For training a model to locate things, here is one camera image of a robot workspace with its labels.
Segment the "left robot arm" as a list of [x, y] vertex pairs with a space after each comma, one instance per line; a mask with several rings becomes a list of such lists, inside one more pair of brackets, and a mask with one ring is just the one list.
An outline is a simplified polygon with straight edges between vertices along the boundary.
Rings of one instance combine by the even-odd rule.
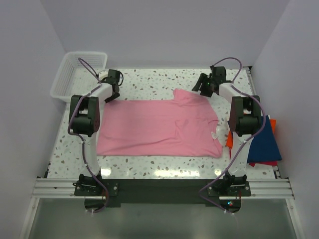
[[100, 174], [96, 140], [101, 124], [100, 111], [104, 104], [120, 96], [123, 73], [110, 69], [97, 76], [98, 83], [83, 95], [73, 95], [70, 100], [68, 133], [80, 138], [83, 171], [85, 176]]

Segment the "pink t shirt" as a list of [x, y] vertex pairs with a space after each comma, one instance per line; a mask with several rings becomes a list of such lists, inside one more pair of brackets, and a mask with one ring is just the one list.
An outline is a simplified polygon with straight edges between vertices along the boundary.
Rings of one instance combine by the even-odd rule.
[[104, 106], [96, 152], [219, 158], [218, 122], [207, 98], [182, 89], [171, 100], [114, 100]]

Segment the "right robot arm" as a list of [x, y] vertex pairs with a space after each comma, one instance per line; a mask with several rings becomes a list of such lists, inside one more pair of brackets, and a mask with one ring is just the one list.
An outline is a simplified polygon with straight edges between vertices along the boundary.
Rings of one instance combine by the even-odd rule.
[[243, 177], [246, 175], [251, 140], [262, 127], [260, 98], [237, 89], [232, 81], [226, 79], [225, 67], [211, 66], [210, 70], [208, 75], [200, 74], [192, 91], [205, 97], [217, 94], [231, 104], [228, 126], [233, 146], [227, 172], [231, 176]]

